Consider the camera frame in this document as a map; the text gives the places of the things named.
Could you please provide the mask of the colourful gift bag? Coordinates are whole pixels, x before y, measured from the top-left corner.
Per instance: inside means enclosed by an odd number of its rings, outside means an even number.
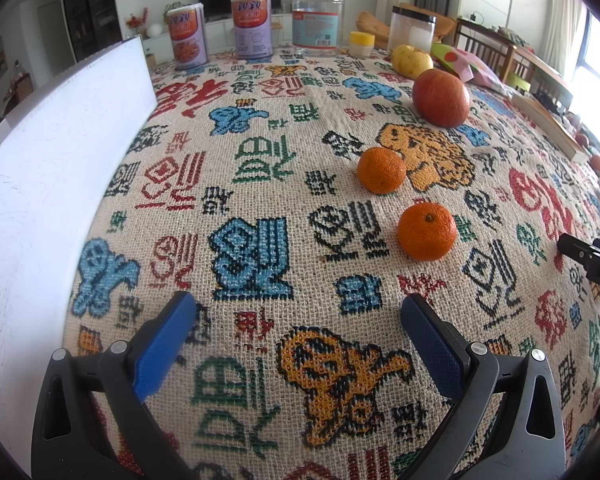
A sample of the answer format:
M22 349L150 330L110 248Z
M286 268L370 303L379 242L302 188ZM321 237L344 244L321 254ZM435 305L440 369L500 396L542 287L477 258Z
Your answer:
M500 78L477 55L447 44L432 44L430 54L445 70L455 74L464 84L488 88L506 96L507 88Z

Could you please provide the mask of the red flower vase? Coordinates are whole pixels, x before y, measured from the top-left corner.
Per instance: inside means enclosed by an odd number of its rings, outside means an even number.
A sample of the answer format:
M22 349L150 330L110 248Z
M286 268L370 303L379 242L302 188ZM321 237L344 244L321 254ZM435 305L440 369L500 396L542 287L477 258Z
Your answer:
M135 35L144 36L146 30L146 23L148 19L148 7L144 6L143 11L140 14L131 14L125 21L125 26L130 32L134 32Z

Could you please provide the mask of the purple orange canister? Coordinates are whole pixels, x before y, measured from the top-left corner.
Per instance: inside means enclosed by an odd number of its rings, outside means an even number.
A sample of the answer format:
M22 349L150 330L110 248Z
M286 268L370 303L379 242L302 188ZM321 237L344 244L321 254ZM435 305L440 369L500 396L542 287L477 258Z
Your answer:
M193 3L173 10L168 15L169 34L175 65L179 70L204 65L208 62L204 5Z
M273 53L271 0L230 0L236 55L241 60Z

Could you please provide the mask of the wooden chair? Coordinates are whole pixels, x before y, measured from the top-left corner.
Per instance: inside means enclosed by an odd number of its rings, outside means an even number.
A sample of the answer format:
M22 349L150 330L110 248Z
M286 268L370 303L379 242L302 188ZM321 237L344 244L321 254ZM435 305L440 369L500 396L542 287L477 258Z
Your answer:
M466 18L457 19L454 42L458 48L483 60L501 82L513 84L522 79L530 84L529 92L540 101L552 102L561 112L570 107L572 93L562 75L526 47Z

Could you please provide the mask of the white cardboard box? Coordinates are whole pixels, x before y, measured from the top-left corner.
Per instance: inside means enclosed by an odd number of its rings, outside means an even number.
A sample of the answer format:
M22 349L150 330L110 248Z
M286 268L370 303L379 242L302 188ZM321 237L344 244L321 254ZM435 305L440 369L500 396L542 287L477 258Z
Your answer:
M65 70L0 123L0 443L22 468L88 230L156 105L142 43L129 39Z

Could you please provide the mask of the right purple orange canister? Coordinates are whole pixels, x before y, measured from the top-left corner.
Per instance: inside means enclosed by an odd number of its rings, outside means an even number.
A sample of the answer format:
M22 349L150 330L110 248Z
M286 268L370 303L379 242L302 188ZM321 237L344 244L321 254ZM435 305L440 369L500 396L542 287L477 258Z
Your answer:
M271 0L230 0L236 55L241 60L273 53Z

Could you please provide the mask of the orange tangerine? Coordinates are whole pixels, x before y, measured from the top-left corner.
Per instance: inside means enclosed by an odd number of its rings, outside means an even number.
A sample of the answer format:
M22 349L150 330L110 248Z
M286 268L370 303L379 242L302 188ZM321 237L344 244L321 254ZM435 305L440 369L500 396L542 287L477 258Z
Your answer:
M356 175L367 191L386 195L400 188L406 178L406 166L398 153L376 146L360 156Z
M450 212L437 203L419 203L405 209L396 227L402 250L417 261L436 261L445 256L457 238Z

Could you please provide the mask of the small yellow lid jar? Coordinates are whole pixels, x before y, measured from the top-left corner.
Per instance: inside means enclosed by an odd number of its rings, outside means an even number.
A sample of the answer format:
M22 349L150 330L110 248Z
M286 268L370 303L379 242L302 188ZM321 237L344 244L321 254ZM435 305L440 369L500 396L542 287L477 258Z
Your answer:
M354 58L369 58L375 47L375 36L352 30L349 35L349 54Z

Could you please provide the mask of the clear glass jar gold lid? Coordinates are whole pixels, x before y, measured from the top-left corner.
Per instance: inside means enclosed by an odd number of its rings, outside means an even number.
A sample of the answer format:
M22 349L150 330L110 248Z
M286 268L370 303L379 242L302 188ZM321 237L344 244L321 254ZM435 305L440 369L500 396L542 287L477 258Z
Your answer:
M291 0L292 45L303 55L335 55L343 9L344 0Z

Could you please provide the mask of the yellow apple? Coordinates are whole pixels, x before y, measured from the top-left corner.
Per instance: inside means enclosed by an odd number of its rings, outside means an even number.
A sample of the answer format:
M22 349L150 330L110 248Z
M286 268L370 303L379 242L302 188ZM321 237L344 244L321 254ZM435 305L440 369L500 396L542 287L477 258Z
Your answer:
M400 44L392 50L391 64L399 75L413 80L434 67L428 52L408 44Z

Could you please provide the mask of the potted green plant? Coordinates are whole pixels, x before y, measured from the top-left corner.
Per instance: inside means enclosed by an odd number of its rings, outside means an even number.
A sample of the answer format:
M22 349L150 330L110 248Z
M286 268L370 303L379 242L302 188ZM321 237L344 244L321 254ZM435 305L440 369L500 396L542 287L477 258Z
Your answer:
M163 23L166 25L169 25L169 18L168 18L169 13L173 10L181 8L182 6L184 6L184 4L181 3L181 1L174 1L174 2L168 3L163 9L163 14L162 14Z

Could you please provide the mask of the left purple orange canister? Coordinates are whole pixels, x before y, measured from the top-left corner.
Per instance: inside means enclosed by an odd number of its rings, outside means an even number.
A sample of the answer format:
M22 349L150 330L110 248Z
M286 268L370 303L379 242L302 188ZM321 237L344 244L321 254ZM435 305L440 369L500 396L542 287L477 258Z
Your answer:
M173 10L168 15L169 34L175 65L179 70L204 65L208 62L204 5L193 3Z

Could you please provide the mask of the large red apple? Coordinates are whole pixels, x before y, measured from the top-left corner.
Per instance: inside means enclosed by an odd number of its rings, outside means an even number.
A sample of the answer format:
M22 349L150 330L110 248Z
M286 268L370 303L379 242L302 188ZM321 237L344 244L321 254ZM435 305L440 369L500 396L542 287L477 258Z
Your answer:
M436 68L425 70L415 79L412 99L427 122L442 128L461 125L471 104L470 93L457 76Z

